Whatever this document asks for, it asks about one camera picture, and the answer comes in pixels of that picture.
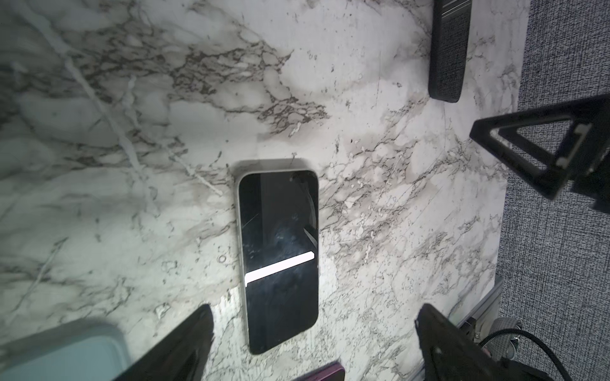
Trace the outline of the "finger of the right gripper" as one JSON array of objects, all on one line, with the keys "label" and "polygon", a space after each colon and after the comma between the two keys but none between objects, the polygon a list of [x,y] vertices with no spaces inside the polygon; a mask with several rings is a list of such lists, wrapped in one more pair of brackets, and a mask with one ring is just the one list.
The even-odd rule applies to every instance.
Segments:
[{"label": "finger of the right gripper", "polygon": [[481,119],[473,141],[543,197],[609,198],[609,96]]}]

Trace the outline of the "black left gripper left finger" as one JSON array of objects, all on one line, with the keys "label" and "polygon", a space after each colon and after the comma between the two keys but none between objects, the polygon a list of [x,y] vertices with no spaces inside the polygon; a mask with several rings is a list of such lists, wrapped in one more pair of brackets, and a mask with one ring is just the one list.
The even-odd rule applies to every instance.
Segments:
[{"label": "black left gripper left finger", "polygon": [[209,305],[200,306],[117,380],[201,380],[214,341]]}]

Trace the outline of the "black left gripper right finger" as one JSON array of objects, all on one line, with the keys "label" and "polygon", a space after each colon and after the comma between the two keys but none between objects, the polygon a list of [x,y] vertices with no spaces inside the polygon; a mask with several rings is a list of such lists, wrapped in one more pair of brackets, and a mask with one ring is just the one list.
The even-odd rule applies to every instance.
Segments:
[{"label": "black left gripper right finger", "polygon": [[548,374],[512,360],[493,360],[431,304],[416,319],[425,380],[549,380]]}]

